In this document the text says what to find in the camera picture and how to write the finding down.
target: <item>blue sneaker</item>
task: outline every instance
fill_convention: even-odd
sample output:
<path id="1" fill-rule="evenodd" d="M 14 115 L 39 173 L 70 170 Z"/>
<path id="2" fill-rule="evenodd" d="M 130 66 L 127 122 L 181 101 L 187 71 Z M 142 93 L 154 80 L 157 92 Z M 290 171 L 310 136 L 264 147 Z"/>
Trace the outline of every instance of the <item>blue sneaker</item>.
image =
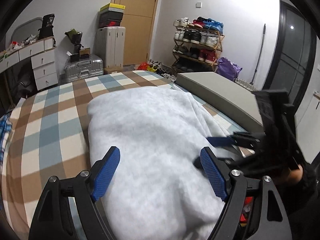
<path id="1" fill-rule="evenodd" d="M 211 22 L 207 21 L 203 23 L 204 23 L 204 26 L 203 26 L 204 29 L 210 29 L 210 27 L 215 23 L 215 21 L 211 20 Z"/>
<path id="2" fill-rule="evenodd" d="M 218 31 L 220 34 L 223 34 L 223 23 L 214 22 L 209 29 Z"/>

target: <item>desk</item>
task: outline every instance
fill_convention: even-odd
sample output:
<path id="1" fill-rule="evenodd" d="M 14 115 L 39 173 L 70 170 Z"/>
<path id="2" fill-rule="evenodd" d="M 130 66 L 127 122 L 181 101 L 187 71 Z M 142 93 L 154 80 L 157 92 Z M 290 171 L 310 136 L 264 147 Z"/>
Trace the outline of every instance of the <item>desk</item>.
<path id="1" fill-rule="evenodd" d="M 48 37 L 17 49 L 0 62 L 0 73 L 31 58 L 32 69 L 38 90 L 58 84 L 59 70 L 54 62 L 54 37 Z"/>

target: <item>wooden door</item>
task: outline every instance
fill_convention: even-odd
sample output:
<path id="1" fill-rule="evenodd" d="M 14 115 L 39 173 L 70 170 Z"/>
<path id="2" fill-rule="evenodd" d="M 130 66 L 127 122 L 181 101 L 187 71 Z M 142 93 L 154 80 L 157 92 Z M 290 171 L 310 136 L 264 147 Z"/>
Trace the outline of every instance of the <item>wooden door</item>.
<path id="1" fill-rule="evenodd" d="M 125 5 L 121 26 L 126 28 L 124 65 L 148 60 L 151 31 L 157 0 L 115 0 Z"/>

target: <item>white drawer cabinet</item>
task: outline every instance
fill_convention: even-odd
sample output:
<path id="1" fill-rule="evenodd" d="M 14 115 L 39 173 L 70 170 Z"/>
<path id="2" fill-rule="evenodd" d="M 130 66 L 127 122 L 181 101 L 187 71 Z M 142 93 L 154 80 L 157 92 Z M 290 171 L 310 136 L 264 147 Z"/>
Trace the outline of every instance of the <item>white drawer cabinet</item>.
<path id="1" fill-rule="evenodd" d="M 19 62 L 19 53 L 15 52 L 0 62 L 0 73 Z"/>
<path id="2" fill-rule="evenodd" d="M 27 57 L 36 55 L 42 51 L 44 51 L 44 41 L 39 41 L 34 44 L 30 44 L 25 48 L 19 50 L 19 57 L 20 57 L 20 60 L 23 60 Z"/>
<path id="3" fill-rule="evenodd" d="M 57 73 L 52 73 L 50 75 L 36 79 L 36 85 L 38 90 L 50 87 L 55 84 L 58 84 Z"/>
<path id="4" fill-rule="evenodd" d="M 41 67 L 37 67 L 33 70 L 35 79 L 38 79 L 53 73 L 56 73 L 56 66 L 54 62 L 43 65 Z"/>
<path id="5" fill-rule="evenodd" d="M 33 69 L 54 62 L 54 49 L 31 57 L 31 62 Z"/>

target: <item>red sneaker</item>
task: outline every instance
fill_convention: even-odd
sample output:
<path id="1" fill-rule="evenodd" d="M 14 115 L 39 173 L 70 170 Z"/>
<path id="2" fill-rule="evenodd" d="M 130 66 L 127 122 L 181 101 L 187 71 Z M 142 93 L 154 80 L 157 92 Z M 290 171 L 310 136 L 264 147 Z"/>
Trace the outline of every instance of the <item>red sneaker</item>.
<path id="1" fill-rule="evenodd" d="M 197 20 L 196 23 L 194 23 L 195 27 L 198 27 L 198 28 L 203 28 L 203 26 L 205 25 L 205 23 L 203 23 L 202 21 L 199 21 Z"/>
<path id="2" fill-rule="evenodd" d="M 189 23 L 189 27 L 197 27 L 197 28 L 203 28 L 204 23 L 199 20 L 193 20 L 193 23 Z"/>
<path id="3" fill-rule="evenodd" d="M 205 59 L 206 63 L 213 64 L 216 60 L 216 53 L 211 50 L 207 50 L 207 57 Z"/>
<path id="4" fill-rule="evenodd" d="M 206 55 L 207 55 L 207 54 L 206 54 L 206 49 L 201 49 L 201 50 L 200 50 L 200 53 L 199 53 L 198 60 L 204 61 Z"/>

